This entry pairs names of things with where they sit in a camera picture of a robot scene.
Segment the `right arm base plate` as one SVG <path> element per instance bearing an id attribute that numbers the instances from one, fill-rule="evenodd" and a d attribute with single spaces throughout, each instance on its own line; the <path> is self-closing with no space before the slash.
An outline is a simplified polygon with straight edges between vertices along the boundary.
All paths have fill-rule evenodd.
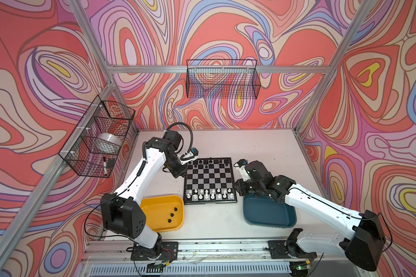
<path id="1" fill-rule="evenodd" d="M 317 258 L 315 252 L 307 253 L 303 251 L 296 242 L 289 240 L 272 240 L 268 241 L 268 247 L 272 259 L 307 259 L 314 260 Z"/>

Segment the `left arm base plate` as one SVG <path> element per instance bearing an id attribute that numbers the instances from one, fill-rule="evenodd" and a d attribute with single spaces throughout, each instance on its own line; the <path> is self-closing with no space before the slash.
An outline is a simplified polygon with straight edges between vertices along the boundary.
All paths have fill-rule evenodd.
<path id="1" fill-rule="evenodd" d="M 177 259 L 179 250 L 179 243 L 177 241 L 158 242 L 151 248 L 141 247 L 135 245 L 128 247 L 126 251 L 131 254 L 131 260 L 147 261 L 147 262 L 172 262 Z"/>

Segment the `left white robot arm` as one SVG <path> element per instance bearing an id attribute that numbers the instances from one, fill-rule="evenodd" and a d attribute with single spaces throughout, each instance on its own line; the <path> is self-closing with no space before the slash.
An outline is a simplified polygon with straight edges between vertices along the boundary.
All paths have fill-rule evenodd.
<path id="1" fill-rule="evenodd" d="M 172 130 L 175 126 L 184 126 L 190 132 L 188 150 L 179 155 L 182 135 Z M 104 229 L 117 235 L 132 239 L 147 250 L 162 250 L 161 235 L 153 231 L 146 223 L 146 215 L 141 209 L 144 194 L 156 173 L 166 168 L 174 178 L 187 173 L 187 164 L 198 157 L 193 147 L 194 135 L 190 126 L 176 122 L 166 128 L 163 137 L 152 137 L 142 144 L 142 159 L 133 172 L 112 194 L 101 198 L 101 215 Z"/>

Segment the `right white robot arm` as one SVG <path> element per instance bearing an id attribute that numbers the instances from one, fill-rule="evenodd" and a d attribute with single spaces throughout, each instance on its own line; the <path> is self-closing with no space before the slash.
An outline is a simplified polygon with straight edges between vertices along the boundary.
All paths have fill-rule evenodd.
<path id="1" fill-rule="evenodd" d="M 241 159 L 234 164 L 241 179 L 234 184 L 240 196 L 259 195 L 276 203 L 302 210 L 332 228 L 320 233 L 297 228 L 285 244 L 291 256 L 299 252 L 321 252 L 344 256 L 355 266 L 370 272 L 378 268 L 386 247 L 382 214 L 342 207 L 304 188 L 285 176 L 273 176 L 260 161 Z"/>

